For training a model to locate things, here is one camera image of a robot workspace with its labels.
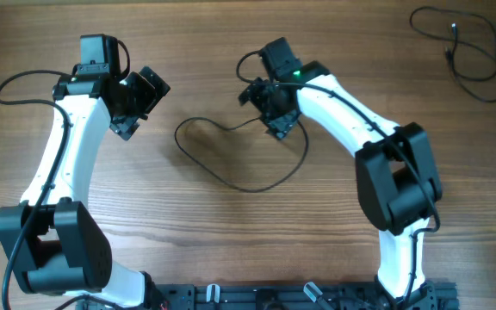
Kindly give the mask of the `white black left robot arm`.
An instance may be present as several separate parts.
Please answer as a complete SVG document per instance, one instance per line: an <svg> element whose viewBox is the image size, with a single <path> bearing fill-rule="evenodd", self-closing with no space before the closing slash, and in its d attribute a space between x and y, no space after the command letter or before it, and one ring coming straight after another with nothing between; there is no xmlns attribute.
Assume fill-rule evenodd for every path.
<svg viewBox="0 0 496 310"><path fill-rule="evenodd" d="M117 263L90 215L88 196L107 131L130 139L169 92L152 69L134 72L125 44L106 34L80 39L80 60L60 73L47 105L51 132L34 179L15 206L0 208L8 259L1 302L16 282L27 294L65 296L78 307L166 309L151 277Z"/></svg>

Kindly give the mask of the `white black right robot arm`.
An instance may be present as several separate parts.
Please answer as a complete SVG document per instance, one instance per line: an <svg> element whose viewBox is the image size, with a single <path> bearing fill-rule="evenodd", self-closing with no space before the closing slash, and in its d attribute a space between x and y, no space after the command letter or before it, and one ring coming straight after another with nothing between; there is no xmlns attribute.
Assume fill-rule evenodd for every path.
<svg viewBox="0 0 496 310"><path fill-rule="evenodd" d="M278 140L306 116L349 152L359 205L379 232L379 285L394 307L412 306L425 284L423 236L440 227L436 203L443 194L425 130L378 115L320 62L303 64L283 37L254 55L267 76L247 79L239 102L252 103Z"/></svg>

